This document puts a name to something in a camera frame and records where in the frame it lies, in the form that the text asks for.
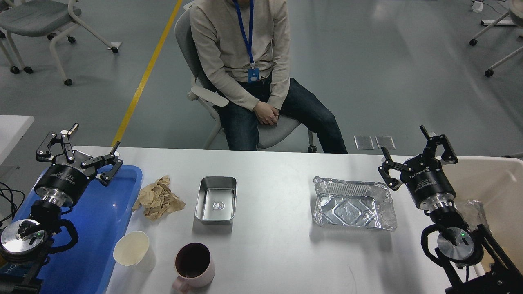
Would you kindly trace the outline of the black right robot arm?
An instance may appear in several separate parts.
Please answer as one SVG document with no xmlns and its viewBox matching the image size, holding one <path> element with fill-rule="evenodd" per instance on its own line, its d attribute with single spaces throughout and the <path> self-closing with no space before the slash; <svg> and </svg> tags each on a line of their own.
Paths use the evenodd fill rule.
<svg viewBox="0 0 523 294">
<path fill-rule="evenodd" d="M 420 126 L 426 145 L 419 155 L 403 163 L 394 162 L 386 147 L 378 171 L 388 188 L 405 185 L 417 209 L 433 222 L 421 233 L 424 255 L 441 267 L 451 286 L 447 294 L 521 294 L 522 273 L 485 225 L 473 229 L 456 209 L 456 191 L 443 166 L 456 164 L 458 157 L 444 134 L 429 133 Z M 462 281 L 456 269 L 480 264 L 484 253 L 493 259 L 489 271 Z"/>
</svg>

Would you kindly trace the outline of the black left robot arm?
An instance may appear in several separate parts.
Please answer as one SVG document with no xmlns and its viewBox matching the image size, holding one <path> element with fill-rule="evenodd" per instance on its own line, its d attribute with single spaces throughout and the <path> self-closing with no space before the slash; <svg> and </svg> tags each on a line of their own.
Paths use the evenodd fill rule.
<svg viewBox="0 0 523 294">
<path fill-rule="evenodd" d="M 116 141 L 104 156 L 93 157 L 73 149 L 70 139 L 78 124 L 69 130 L 49 132 L 36 151 L 36 160 L 50 167 L 34 186 L 39 199 L 28 218 L 13 221 L 1 230 L 1 257 L 24 275 L 1 274 L 2 294 L 38 294 L 43 280 L 37 276 L 50 262 L 50 255 L 67 251 L 79 240 L 76 227 L 62 218 L 63 208 L 73 208 L 93 180 L 108 186 L 118 173 L 120 160 Z"/>
</svg>

